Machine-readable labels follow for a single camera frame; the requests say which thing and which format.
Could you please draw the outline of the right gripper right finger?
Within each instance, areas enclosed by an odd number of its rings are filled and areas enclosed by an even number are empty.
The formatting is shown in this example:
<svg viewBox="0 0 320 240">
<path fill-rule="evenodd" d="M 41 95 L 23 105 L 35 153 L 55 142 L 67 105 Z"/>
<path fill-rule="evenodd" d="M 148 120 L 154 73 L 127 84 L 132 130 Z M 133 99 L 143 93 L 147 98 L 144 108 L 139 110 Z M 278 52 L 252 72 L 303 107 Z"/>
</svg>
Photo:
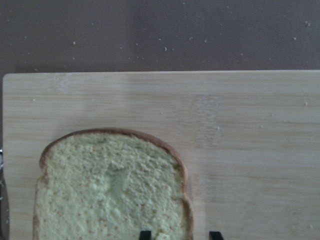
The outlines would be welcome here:
<svg viewBox="0 0 320 240">
<path fill-rule="evenodd" d="M 224 240 L 224 237 L 221 232 L 219 231 L 210 231 L 209 232 L 209 239 L 210 240 Z"/>
</svg>

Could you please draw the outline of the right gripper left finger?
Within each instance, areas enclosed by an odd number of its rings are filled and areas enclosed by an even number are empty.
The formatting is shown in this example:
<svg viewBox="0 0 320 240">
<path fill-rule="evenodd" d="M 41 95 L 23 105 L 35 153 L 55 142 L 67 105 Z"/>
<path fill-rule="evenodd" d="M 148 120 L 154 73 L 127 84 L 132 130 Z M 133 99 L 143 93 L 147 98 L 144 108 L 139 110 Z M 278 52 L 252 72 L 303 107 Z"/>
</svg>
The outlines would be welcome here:
<svg viewBox="0 0 320 240">
<path fill-rule="evenodd" d="M 151 240 L 152 232 L 150 230 L 142 230 L 139 233 L 139 240 Z"/>
</svg>

